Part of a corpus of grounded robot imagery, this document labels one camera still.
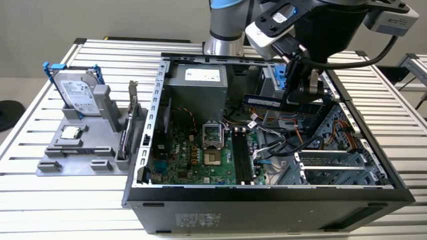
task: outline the motherboard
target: motherboard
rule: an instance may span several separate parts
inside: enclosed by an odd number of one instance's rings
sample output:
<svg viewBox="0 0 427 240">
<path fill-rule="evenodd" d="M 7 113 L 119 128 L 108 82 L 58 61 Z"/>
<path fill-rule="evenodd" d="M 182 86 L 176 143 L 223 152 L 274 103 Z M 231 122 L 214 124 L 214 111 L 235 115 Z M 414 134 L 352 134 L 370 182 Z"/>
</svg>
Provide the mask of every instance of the motherboard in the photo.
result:
<svg viewBox="0 0 427 240">
<path fill-rule="evenodd" d="M 154 184 L 240 185 L 242 172 L 250 176 L 246 184 L 266 184 L 263 168 L 254 166 L 251 160 L 254 149 L 259 147 L 255 132 L 235 133 L 220 127 L 220 137 L 216 137 L 215 131 L 211 125 L 198 129 L 199 134 L 183 128 L 172 130 L 168 158 L 154 161 Z M 236 136 L 243 140 L 234 142 Z M 206 144 L 204 140 L 219 139 L 220 145 Z"/>
</svg>

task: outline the orange wire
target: orange wire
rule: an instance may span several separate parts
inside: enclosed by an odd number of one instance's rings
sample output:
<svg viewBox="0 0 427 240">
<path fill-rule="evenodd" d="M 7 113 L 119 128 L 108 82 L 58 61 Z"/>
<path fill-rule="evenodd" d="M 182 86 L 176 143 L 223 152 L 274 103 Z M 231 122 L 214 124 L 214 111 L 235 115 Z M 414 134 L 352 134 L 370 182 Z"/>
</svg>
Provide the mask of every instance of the orange wire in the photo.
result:
<svg viewBox="0 0 427 240">
<path fill-rule="evenodd" d="M 302 138 L 302 135 L 300 135 L 300 131 L 299 131 L 299 127 L 295 125 L 295 132 L 296 132 L 296 135 L 298 135 L 298 138 L 299 138 L 299 141 L 300 141 L 300 144 L 303 144 L 303 138 Z"/>
<path fill-rule="evenodd" d="M 350 127 L 348 123 L 346 121 L 339 121 L 343 125 L 346 125 L 346 127 Z M 350 144 L 352 145 L 352 148 L 356 149 L 358 148 L 358 145 L 356 145 L 356 142 L 354 140 L 354 138 L 350 136 L 350 133 L 346 132 L 346 135 L 347 135 L 347 138 L 348 138 L 348 141 L 350 141 Z"/>
<path fill-rule="evenodd" d="M 250 108 L 250 110 L 252 111 L 254 114 L 256 114 L 256 111 L 255 111 L 254 108 Z M 284 120 L 284 121 L 294 121 L 296 135 L 298 135 L 300 144 L 303 144 L 304 141 L 303 141 L 303 138 L 302 138 L 302 135 L 300 135 L 299 122 L 298 122 L 296 118 L 282 118 L 282 117 L 279 117 L 278 119 L 279 119 L 279 120 Z"/>
<path fill-rule="evenodd" d="M 350 127 L 350 125 L 347 124 L 347 122 L 335 120 L 335 121 L 334 121 L 334 125 L 332 125 L 332 134 L 331 134 L 331 137 L 330 137 L 330 139 L 328 139 L 328 141 L 327 141 L 327 143 L 326 143 L 324 145 L 328 145 L 328 144 L 331 143 L 334 137 L 335 137 L 335 132 L 336 132 L 335 124 L 336 124 L 336 123 L 339 123 L 339 125 L 340 125 L 342 128 L 344 127 L 344 125 L 346 125 L 347 127 Z M 350 143 L 350 145 L 351 145 L 351 148 L 356 149 L 358 147 L 356 147 L 356 143 L 355 143 L 352 137 L 350 136 L 350 134 L 348 134 L 347 132 L 344 132 L 344 135 L 346 135 L 346 138 L 347 138 L 348 143 Z"/>
</svg>

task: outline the power supply label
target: power supply label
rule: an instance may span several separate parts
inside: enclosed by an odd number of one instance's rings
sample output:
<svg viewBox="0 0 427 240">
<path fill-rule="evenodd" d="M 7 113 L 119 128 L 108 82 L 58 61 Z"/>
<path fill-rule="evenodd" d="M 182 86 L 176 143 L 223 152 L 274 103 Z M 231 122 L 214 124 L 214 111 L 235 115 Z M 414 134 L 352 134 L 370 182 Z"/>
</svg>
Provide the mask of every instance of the power supply label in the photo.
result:
<svg viewBox="0 0 427 240">
<path fill-rule="evenodd" d="M 187 81 L 206 81 L 206 82 L 220 82 L 220 70 L 219 69 L 200 69 L 188 68 L 186 70 Z"/>
</svg>

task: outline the aluminum table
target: aluminum table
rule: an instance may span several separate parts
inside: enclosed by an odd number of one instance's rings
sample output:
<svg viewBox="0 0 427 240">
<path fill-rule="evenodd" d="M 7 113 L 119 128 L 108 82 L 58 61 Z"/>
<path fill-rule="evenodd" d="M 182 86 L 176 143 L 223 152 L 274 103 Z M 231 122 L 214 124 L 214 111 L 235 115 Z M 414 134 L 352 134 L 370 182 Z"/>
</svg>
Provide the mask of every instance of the aluminum table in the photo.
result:
<svg viewBox="0 0 427 240">
<path fill-rule="evenodd" d="M 259 57 L 251 48 L 246 56 Z M 87 40 L 62 63 L 102 66 L 111 98 L 128 105 L 128 82 L 150 105 L 160 53 L 202 54 L 192 43 Z M 331 63 L 364 61 L 354 51 Z M 427 239 L 427 123 L 375 66 L 335 71 L 416 202 L 351 233 L 147 235 L 122 208 L 127 176 L 37 177 L 35 171 L 63 118 L 63 100 L 47 82 L 0 146 L 0 235 L 15 239 Z"/>
</svg>

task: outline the open computer tower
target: open computer tower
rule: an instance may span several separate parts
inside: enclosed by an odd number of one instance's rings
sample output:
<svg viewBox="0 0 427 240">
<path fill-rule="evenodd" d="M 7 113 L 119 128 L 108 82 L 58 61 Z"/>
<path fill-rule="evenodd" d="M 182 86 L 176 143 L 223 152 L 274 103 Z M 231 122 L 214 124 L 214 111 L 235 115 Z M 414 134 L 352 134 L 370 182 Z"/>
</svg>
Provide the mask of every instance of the open computer tower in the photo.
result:
<svg viewBox="0 0 427 240">
<path fill-rule="evenodd" d="M 162 55 L 123 197 L 150 234 L 348 232 L 415 201 L 335 73 L 292 105 L 284 68 Z"/>
</svg>

